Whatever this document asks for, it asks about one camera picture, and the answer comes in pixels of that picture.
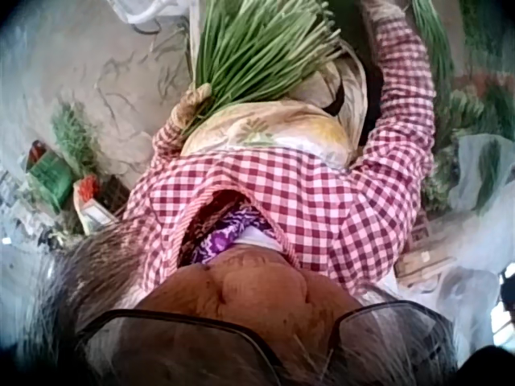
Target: red checkered shirt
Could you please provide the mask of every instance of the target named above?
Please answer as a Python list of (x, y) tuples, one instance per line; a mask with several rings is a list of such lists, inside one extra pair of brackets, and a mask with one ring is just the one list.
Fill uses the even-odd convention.
[(187, 263), (184, 242), (194, 244), (205, 236), (198, 225), (220, 218), (203, 208), (221, 191), (239, 192), (261, 212), (294, 267), (351, 291), (389, 272), (432, 167), (435, 92), (426, 48), (406, 21), (392, 18), (376, 27), (385, 80), (381, 118), (349, 170), (333, 170), (312, 154), (286, 148), (181, 157), (183, 139), (170, 122), (156, 134), (155, 157), (126, 211), (127, 218), (140, 219), (146, 292)]

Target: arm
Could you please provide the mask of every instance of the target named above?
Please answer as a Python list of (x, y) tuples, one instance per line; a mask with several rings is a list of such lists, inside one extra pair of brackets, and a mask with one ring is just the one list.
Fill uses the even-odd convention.
[(432, 167), (435, 91), (426, 48), (402, 12), (395, 11), (375, 23), (385, 79), (381, 117), (347, 176), (355, 195), (342, 228), (342, 253), (350, 264), (336, 267), (343, 281), (373, 283), (389, 272), (413, 226), (421, 182)]
[(179, 157), (185, 140), (182, 130), (193, 120), (198, 106), (210, 95), (209, 84), (203, 84), (197, 90), (186, 91), (179, 104), (172, 109), (167, 123), (152, 140), (155, 154), (150, 167)]

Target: gray hair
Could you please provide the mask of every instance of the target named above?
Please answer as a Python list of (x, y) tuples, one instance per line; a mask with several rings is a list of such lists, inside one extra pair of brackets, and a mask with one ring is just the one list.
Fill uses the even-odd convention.
[[(113, 340), (108, 345), (109, 350), (105, 344), (99, 345), (94, 340), (87, 346), (77, 344), (76, 335), (94, 318), (117, 308), (134, 288), (139, 260), (144, 253), (142, 243), (138, 242), (139, 224), (138, 219), (124, 221), (51, 257), (49, 264), (53, 264), (53, 274), (51, 279), (43, 280), (27, 333), (16, 350), (10, 353), (12, 361), (8, 373), (11, 371), (27, 381), (48, 381), (54, 385), (121, 384), (122, 380), (126, 384), (129, 379), (133, 380), (131, 384), (135, 384), (135, 377), (121, 378), (121, 374), (128, 372), (133, 375), (131, 371), (137, 364), (128, 359), (142, 357), (131, 357), (130, 345), (126, 345), (131, 342), (131, 336), (125, 336), (125, 340), (120, 338), (121, 325), (112, 327), (115, 333), (110, 335)], [(392, 300), (381, 291), (377, 290), (375, 294), (382, 301)], [(427, 323), (431, 321), (424, 319), (422, 314), (408, 311), (396, 313), (395, 310), (363, 313), (359, 320), (352, 318), (342, 322), (340, 339), (343, 344), (337, 353), (332, 353), (341, 355), (342, 360), (336, 361), (336, 365), (328, 369), (323, 384), (445, 384), (456, 370), (453, 350), (448, 345), (442, 347), (445, 350), (443, 355), (440, 353), (434, 358), (424, 359), (427, 363), (424, 364), (423, 377), (422, 373), (417, 373), (415, 362), (418, 359), (413, 355), (426, 352), (423, 331), (428, 328)], [(180, 328), (177, 334), (188, 336), (188, 342), (199, 339), (195, 331), (187, 333)], [(255, 358), (250, 358), (244, 350), (232, 351), (230, 347), (233, 345), (226, 344), (227, 341), (222, 343), (217, 335), (209, 339), (209, 346), (217, 353), (216, 360), (238, 363), (237, 366), (245, 368), (245, 372), (238, 374), (251, 375), (245, 378), (245, 384), (273, 382), (273, 379), (258, 371), (260, 366), (253, 362)], [(438, 339), (448, 343), (449, 339), (452, 340), (451, 331), (443, 331)], [(144, 343), (139, 339), (138, 345)], [(148, 353), (143, 358), (145, 363), (159, 369), (159, 372), (152, 371), (155, 376), (153, 381), (173, 385), (227, 384), (225, 374), (233, 376), (234, 372), (227, 369), (217, 370), (214, 374), (212, 369), (216, 368), (217, 363), (213, 364), (211, 356), (202, 363), (202, 355), (199, 357), (194, 350), (195, 344), (192, 347), (188, 351), (188, 347), (180, 345), (179, 348), (186, 355), (181, 355), (181, 350), (175, 350), (175, 357), (158, 355), (159, 351), (155, 355), (145, 351)], [(185, 358), (195, 358), (195, 361), (188, 362)], [(140, 374), (141, 381), (150, 381), (150, 364), (140, 365), (140, 368), (147, 370)]]

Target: work glove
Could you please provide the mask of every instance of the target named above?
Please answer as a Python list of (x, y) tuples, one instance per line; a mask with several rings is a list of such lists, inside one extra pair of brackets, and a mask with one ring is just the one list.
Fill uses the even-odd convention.
[(190, 88), (180, 98), (171, 111), (171, 123), (178, 129), (185, 129), (195, 118), (199, 107), (211, 96), (211, 85), (202, 84), (197, 89)]

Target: checkered sleeve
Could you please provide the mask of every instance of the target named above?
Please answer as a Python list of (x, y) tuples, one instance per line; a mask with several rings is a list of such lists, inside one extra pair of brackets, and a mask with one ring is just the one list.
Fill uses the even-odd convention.
[(157, 132), (152, 140), (154, 146), (154, 158), (150, 167), (156, 167), (164, 162), (169, 163), (172, 159), (179, 157), (183, 149), (183, 137), (181, 130), (172, 119)]
[(342, 228), (351, 264), (339, 276), (358, 283), (378, 281), (391, 269), (432, 167), (435, 91), (426, 48), (403, 17), (375, 27), (385, 80), (381, 117), (348, 176), (356, 195)]

